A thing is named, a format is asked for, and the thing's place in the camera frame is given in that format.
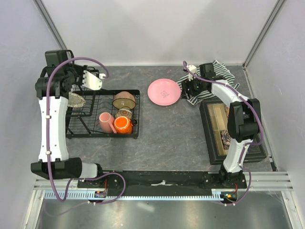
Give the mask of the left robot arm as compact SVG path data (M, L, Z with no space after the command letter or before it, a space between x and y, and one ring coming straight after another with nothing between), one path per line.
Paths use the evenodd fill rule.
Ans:
M31 172L49 179L88 178L93 187L101 187L105 177L98 164L70 158L66 146L66 111L74 85L96 91L108 73L100 73L86 65L75 64L71 50L46 51L46 67L35 84L41 110L41 149Z

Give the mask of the pink plate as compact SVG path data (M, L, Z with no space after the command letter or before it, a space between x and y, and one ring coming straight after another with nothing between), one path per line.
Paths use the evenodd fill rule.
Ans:
M177 82L170 79L153 81L147 91L149 99L160 106L169 106L176 103L181 96L181 89Z

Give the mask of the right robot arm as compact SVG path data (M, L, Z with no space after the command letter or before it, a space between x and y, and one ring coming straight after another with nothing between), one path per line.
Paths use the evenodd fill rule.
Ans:
M212 63L196 68L184 61L183 70L188 73L188 79L182 82L185 98L208 91L229 108L227 130L231 142L228 154L218 174L205 174L205 184L211 187L234 188L238 185L246 188L244 158L249 146L255 145L254 137L263 132L260 102L242 95L223 76L216 75Z

